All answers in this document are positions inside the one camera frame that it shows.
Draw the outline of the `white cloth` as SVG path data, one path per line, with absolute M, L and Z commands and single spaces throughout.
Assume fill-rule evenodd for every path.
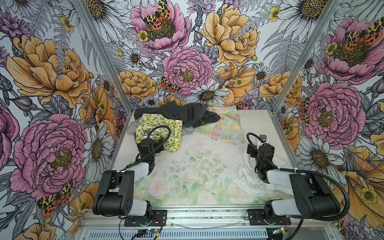
M 273 192 L 281 192 L 293 196 L 293 191 L 288 187 L 267 184 L 259 178 L 258 174 L 255 173 L 255 167 L 257 165 L 256 160 L 251 158 L 250 154 L 247 153 L 247 149 L 248 147 L 244 146 L 242 154 L 243 161 L 235 172 L 235 175 L 232 177 L 234 185 L 245 194 L 255 198 L 264 197 Z

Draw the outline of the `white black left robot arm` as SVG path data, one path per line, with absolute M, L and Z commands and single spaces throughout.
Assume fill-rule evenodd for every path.
M 135 183 L 150 175 L 155 167 L 155 156 L 164 150 L 171 134 L 155 144 L 152 134 L 139 143 L 135 161 L 120 171 L 108 170 L 102 174 L 97 193 L 93 200 L 93 214 L 105 217 L 151 218 L 152 206 L 149 201 L 134 198 Z

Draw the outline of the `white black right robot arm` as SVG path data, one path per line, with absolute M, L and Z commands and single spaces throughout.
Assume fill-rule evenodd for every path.
M 265 202 L 261 216 L 267 224 L 277 224 L 288 218 L 335 221 L 345 211 L 328 186 L 332 179 L 312 171 L 283 169 L 274 165 L 275 148 L 270 144 L 249 143 L 247 154 L 256 162 L 255 174 L 267 185 L 283 187 L 290 199 Z

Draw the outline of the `lemon print cloth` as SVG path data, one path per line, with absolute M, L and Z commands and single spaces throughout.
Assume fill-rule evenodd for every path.
M 183 121 L 167 119 L 161 114 L 143 114 L 138 122 L 135 140 L 140 144 L 142 140 L 151 138 L 154 145 L 161 144 L 170 153 L 176 152 L 181 144 Z

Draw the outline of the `pastel floral cloth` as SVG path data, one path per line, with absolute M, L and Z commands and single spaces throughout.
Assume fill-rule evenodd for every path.
M 196 131 L 199 134 L 216 141 L 234 145 L 243 144 L 245 142 L 237 107 L 209 106 L 208 111 L 218 114 L 220 119 L 215 123 L 206 124 L 196 128 Z

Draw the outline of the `black cloth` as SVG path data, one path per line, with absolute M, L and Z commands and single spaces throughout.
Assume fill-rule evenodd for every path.
M 185 128 L 197 128 L 206 124 L 216 123 L 221 119 L 218 114 L 209 111 L 208 107 L 208 105 L 199 103 L 178 106 L 176 102 L 170 102 L 159 108 L 136 109 L 134 118 L 137 120 L 143 114 L 160 114 L 170 120 L 182 121 Z

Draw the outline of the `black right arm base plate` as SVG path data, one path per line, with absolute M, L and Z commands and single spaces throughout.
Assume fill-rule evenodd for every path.
M 274 213 L 265 212 L 262 209 L 250 209 L 244 216 L 251 226 L 291 225 L 291 220 L 286 216 L 277 216 Z

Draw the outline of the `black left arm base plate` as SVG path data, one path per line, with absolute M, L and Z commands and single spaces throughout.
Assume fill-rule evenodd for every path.
M 167 223 L 167 210 L 152 210 L 144 216 L 128 216 L 125 227 L 165 227 Z

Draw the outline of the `aluminium front frame rail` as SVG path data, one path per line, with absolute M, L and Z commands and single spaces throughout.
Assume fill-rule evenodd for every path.
M 299 225 L 298 219 L 279 220 L 267 224 L 256 220 L 250 210 L 260 205 L 231 206 L 162 206 L 163 227 L 126 227 L 121 217 L 85 215 L 76 240 L 152 240 L 160 231 L 159 240 L 285 240 Z

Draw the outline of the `aluminium corner post left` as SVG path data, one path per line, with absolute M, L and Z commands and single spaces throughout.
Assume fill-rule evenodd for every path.
M 87 30 L 89 39 L 92 41 L 95 49 L 97 50 L 99 57 L 107 71 L 107 74 L 109 75 L 117 91 L 117 94 L 122 102 L 122 105 L 124 106 L 126 113 L 128 114 L 128 116 L 131 116 L 133 113 L 133 108 L 129 103 L 125 91 L 123 90 L 122 84 L 118 78 L 118 74 L 113 66 L 113 63 L 111 62 L 103 40 L 100 34 L 98 33 L 98 28 L 92 19 L 92 16 L 87 8 L 86 3 L 84 1 L 74 1 L 74 6 L 80 15 L 80 19 L 84 27 Z

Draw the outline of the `aluminium corner post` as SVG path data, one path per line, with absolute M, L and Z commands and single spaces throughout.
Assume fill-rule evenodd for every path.
M 290 92 L 291 88 L 296 82 L 302 70 L 302 67 L 305 64 L 305 61 L 311 55 L 310 51 L 314 49 L 316 43 L 320 39 L 324 30 L 329 25 L 332 16 L 334 15 L 338 6 L 340 5 L 340 2 L 341 1 L 339 0 L 327 2 L 323 13 L 320 15 L 319 21 L 316 23 L 314 27 L 313 33 L 309 34 L 308 41 L 305 44 L 303 50 L 301 51 L 298 57 L 298 60 L 295 63 L 286 84 L 282 88 L 281 93 L 279 94 L 279 96 L 277 97 L 276 101 L 273 104 L 273 107 L 271 108 L 272 114 L 276 114 L 280 106 L 282 105 L 282 103 L 285 101 L 286 97 L 288 96 L 288 93 Z
M 98 28 L 92 19 L 92 16 L 87 8 L 86 3 L 84 1 L 74 1 L 74 6 L 80 15 L 80 19 L 84 27 L 87 30 L 89 39 L 92 41 L 95 49 L 97 50 L 99 57 L 107 71 L 107 74 L 109 75 L 117 91 L 117 94 L 122 102 L 122 105 L 124 106 L 126 113 L 128 114 L 128 116 L 131 116 L 133 113 L 133 108 L 129 103 L 125 91 L 123 90 L 122 84 L 118 78 L 118 74 L 113 66 L 113 63 L 111 62 L 103 40 L 100 34 L 98 33 Z

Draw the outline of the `aluminium corner post right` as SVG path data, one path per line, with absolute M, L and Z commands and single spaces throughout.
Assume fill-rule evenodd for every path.
M 282 105 L 282 103 L 285 101 L 286 97 L 288 96 L 288 93 L 290 92 L 291 88 L 296 82 L 302 70 L 302 67 L 305 64 L 305 61 L 311 55 L 310 51 L 314 49 L 316 43 L 320 39 L 324 30 L 329 25 L 332 16 L 334 15 L 338 6 L 340 5 L 340 2 L 341 1 L 339 0 L 327 2 L 323 13 L 320 15 L 319 21 L 316 23 L 314 27 L 313 33 L 309 34 L 308 41 L 305 44 L 303 50 L 301 51 L 298 57 L 298 60 L 295 63 L 286 84 L 282 88 L 281 93 L 279 94 L 279 96 L 277 97 L 276 101 L 273 104 L 273 107 L 271 108 L 272 114 L 276 114 L 280 106 Z

